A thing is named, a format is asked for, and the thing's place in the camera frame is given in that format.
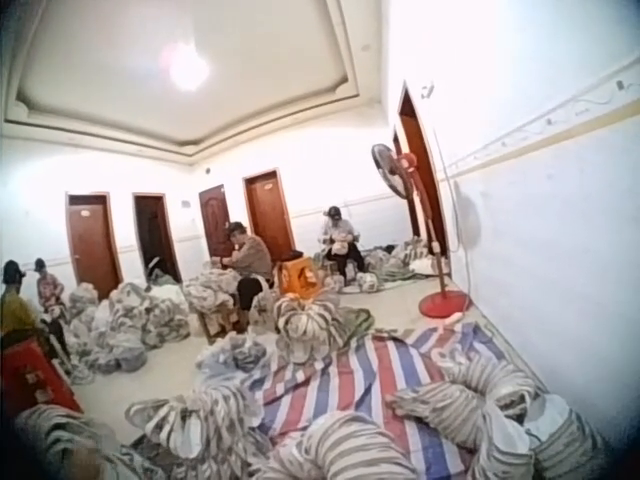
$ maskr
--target brown door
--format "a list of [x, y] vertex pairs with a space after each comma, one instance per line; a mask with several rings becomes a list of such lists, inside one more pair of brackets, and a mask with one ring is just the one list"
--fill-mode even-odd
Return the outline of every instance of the brown door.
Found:
[[[402, 153], [402, 147], [400, 146], [400, 139], [398, 133], [393, 132], [393, 148], [396, 151], [396, 155]], [[407, 198], [407, 206], [409, 207], [409, 219], [411, 220], [411, 232], [414, 237], [420, 236], [420, 225], [418, 224], [418, 214], [416, 213], [416, 206], [413, 203], [413, 196]]]
[[227, 235], [229, 208], [224, 185], [200, 192], [200, 210], [210, 257], [229, 257], [233, 245]]
[[67, 205], [76, 280], [91, 283], [103, 300], [121, 281], [109, 198], [106, 194], [69, 195]]
[[133, 194], [138, 245], [143, 268], [158, 257], [157, 268], [180, 282], [180, 270], [171, 238], [167, 205], [163, 194]]
[[267, 244], [274, 261], [283, 260], [294, 244], [278, 171], [245, 178], [244, 191], [251, 230]]
[[400, 122], [404, 130], [409, 150], [413, 153], [418, 161], [418, 173], [420, 179], [427, 192], [427, 199], [433, 211], [433, 228], [436, 233], [436, 239], [440, 244], [440, 250], [443, 255], [448, 255], [447, 235], [444, 228], [444, 217], [442, 215], [442, 206], [440, 205], [440, 196], [438, 194], [438, 184], [436, 183], [435, 172], [429, 157], [429, 150], [422, 135], [422, 127], [416, 114], [415, 108], [409, 96], [409, 92], [404, 90], [402, 96], [402, 104], [400, 106]]

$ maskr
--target white shirt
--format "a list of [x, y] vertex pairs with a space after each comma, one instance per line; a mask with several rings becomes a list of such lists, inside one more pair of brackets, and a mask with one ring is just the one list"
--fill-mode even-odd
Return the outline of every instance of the white shirt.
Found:
[[358, 236], [349, 220], [343, 218], [334, 224], [334, 222], [328, 218], [325, 220], [322, 230], [320, 231], [320, 243], [331, 243], [331, 237], [339, 234], [353, 235], [354, 237]]

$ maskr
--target ceiling light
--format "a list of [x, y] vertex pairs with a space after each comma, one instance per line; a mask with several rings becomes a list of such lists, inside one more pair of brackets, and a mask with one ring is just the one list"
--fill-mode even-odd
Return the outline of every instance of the ceiling light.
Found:
[[180, 90], [193, 92], [209, 76], [209, 66], [198, 55], [193, 44], [176, 45], [171, 57], [169, 77]]

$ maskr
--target white wall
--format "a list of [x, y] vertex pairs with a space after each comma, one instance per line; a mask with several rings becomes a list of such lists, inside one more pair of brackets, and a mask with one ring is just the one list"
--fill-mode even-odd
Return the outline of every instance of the white wall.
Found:
[[322, 212], [334, 204], [360, 230], [365, 248], [398, 243], [411, 237], [411, 224], [406, 202], [374, 167], [370, 150], [379, 142], [391, 142], [380, 106], [351, 110], [216, 155], [196, 168], [196, 190], [224, 184], [232, 221], [248, 225], [242, 179], [278, 168], [297, 249], [319, 249]]
[[[191, 169], [136, 157], [2, 139], [2, 262], [33, 268], [42, 257], [70, 290], [75, 284], [67, 236], [65, 192], [109, 192], [114, 236], [125, 279], [142, 279], [132, 193], [165, 193], [171, 233], [183, 278], [197, 274], [206, 259], [195, 217], [200, 216]], [[191, 208], [182, 208], [188, 200]], [[35, 298], [34, 274], [25, 294]]]
[[[468, 267], [474, 301], [547, 386], [623, 439], [640, 405], [638, 117], [464, 170], [637, 101], [637, 64], [619, 74], [624, 92], [617, 77], [599, 80], [640, 53], [639, 4], [387, 0], [383, 12], [387, 117], [396, 122], [406, 81], [440, 178], [443, 163], [459, 175], [452, 189], [469, 264], [464, 248], [455, 252], [454, 279], [467, 286]], [[433, 96], [421, 100], [431, 81]], [[574, 94], [570, 108], [553, 108]]]

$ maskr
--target standing fan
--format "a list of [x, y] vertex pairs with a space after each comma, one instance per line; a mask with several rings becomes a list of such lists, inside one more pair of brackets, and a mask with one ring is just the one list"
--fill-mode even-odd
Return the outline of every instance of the standing fan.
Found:
[[447, 290], [444, 283], [442, 254], [433, 228], [433, 212], [431, 205], [429, 205], [427, 192], [418, 174], [415, 155], [412, 153], [396, 155], [388, 146], [379, 143], [371, 148], [371, 156], [378, 173], [393, 193], [403, 200], [407, 200], [413, 195], [413, 189], [416, 189], [427, 220], [431, 248], [436, 257], [440, 291], [420, 300], [418, 306], [420, 313], [431, 318], [449, 318], [454, 313], [465, 312], [469, 308], [469, 296], [459, 290]]

